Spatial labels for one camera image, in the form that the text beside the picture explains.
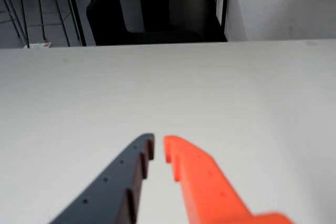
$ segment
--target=metal chair leg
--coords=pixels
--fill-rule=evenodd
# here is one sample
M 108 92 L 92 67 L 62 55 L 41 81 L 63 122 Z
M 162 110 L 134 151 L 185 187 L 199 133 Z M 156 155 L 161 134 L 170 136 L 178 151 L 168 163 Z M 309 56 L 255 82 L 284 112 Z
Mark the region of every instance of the metal chair leg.
M 73 20 L 73 24 L 75 26 L 75 30 L 76 30 L 76 34 L 77 34 L 77 39 L 79 39 L 79 33 L 78 33 L 78 29 L 77 29 L 77 23 L 76 23 L 76 20 L 75 20 L 75 17 L 73 15 L 73 8 L 72 8 L 72 4 L 70 2 L 70 0 L 67 0 L 68 1 L 68 5 L 69 5 L 69 8 L 70 8 L 70 13 L 71 13 L 71 17 L 72 17 L 72 20 Z
M 20 20 L 19 20 L 19 18 L 18 18 L 18 16 L 17 16 L 17 13 L 16 13 L 15 8 L 14 8 L 14 5 L 13 5 L 13 2 L 12 2 L 12 0 L 8 0 L 8 1 L 9 1 L 9 4 L 10 4 L 10 7 L 12 8 L 12 12 L 14 13 L 14 17 L 15 17 L 15 19 L 16 19 L 18 25 L 19 25 L 19 29 L 20 29 L 20 31 L 21 31 L 22 39 L 24 40 L 24 43 L 27 43 L 27 38 L 26 38 L 26 36 L 25 36 L 25 33 L 23 32 L 23 29 L 22 29 Z
M 21 12 L 22 12 L 22 18 L 23 18 L 23 25 L 25 27 L 27 48 L 30 48 L 29 38 L 28 38 L 28 29 L 27 29 L 27 23 L 26 23 L 26 15 L 25 15 L 25 9 L 24 9 L 24 6 L 23 6 L 23 0 L 20 0 L 20 3 L 21 3 Z
M 12 17 L 12 14 L 10 13 L 10 10 L 9 10 L 8 4 L 7 4 L 7 1 L 6 1 L 6 0 L 3 0 L 3 2 L 5 3 L 5 7 L 6 7 L 6 9 L 7 9 L 7 12 L 8 12 L 8 14 L 9 14 L 10 18 L 11 18 L 11 21 L 12 21 L 12 24 L 13 24 L 14 29 L 15 29 L 15 31 L 16 31 L 16 34 L 17 34 L 18 37 L 20 37 L 19 31 L 17 30 L 17 27 L 16 27 L 16 24 L 15 24 L 14 19 L 13 19 L 13 17 Z
M 41 7 L 41 0 L 38 0 L 38 8 L 40 11 L 40 20 L 41 20 L 41 26 L 42 26 L 42 35 L 43 35 L 43 39 L 44 41 L 47 41 L 46 39 L 46 33 L 44 31 L 44 23 L 43 23 L 43 15 L 42 15 L 42 7 Z
M 65 26 L 64 26 L 61 11 L 60 11 L 59 6 L 58 6 L 58 2 L 57 2 L 57 0 L 54 0 L 54 1 L 55 1 L 56 10 L 57 10 L 57 13 L 58 13 L 58 16 L 59 16 L 59 20 L 61 21 L 61 25 L 62 25 L 62 28 L 63 28 L 65 39 L 67 41 L 68 47 L 70 47 L 69 38 L 68 38 L 68 35 L 67 35 L 67 31 L 65 30 Z

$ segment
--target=chair backrest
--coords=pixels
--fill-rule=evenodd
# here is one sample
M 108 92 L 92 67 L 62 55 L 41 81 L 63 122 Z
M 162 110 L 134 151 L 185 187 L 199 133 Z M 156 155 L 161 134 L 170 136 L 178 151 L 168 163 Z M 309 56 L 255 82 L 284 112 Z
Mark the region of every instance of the chair backrest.
M 93 0 L 86 15 L 97 46 L 129 44 L 120 0 Z

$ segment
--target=white wall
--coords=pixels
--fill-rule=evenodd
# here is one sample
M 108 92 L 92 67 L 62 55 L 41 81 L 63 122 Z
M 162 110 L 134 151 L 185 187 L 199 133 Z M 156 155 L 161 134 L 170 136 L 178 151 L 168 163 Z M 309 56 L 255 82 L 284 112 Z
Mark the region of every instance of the white wall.
M 336 0 L 229 0 L 230 41 L 336 38 Z

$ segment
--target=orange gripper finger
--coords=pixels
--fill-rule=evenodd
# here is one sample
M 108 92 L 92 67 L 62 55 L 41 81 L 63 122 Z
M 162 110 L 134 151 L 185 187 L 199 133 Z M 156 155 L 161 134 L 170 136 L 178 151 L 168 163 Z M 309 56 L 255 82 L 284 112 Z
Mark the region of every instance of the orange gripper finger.
M 178 136 L 164 137 L 165 157 L 181 182 L 190 224 L 291 224 L 280 214 L 253 216 L 213 158 Z

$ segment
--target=gray floor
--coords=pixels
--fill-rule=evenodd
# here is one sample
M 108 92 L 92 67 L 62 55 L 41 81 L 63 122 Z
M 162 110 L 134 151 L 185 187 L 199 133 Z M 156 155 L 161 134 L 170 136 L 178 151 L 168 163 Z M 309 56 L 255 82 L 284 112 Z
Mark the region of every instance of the gray floor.
M 12 0 L 22 23 L 19 0 Z M 91 29 L 86 19 L 86 7 L 90 0 L 76 0 L 87 44 L 95 45 Z M 140 0 L 120 0 L 126 27 L 129 31 L 144 31 Z M 80 46 L 76 36 L 75 27 L 71 18 L 67 0 L 58 0 L 71 46 Z M 39 26 L 39 13 L 37 0 L 24 0 L 26 19 L 30 43 L 43 42 L 41 27 Z M 41 0 L 46 37 L 52 42 L 52 47 L 66 47 L 62 28 L 53 0 Z M 25 43 L 19 38 L 0 0 L 0 48 L 22 48 Z M 209 0 L 170 0 L 171 23 L 202 35 L 207 30 L 209 18 Z

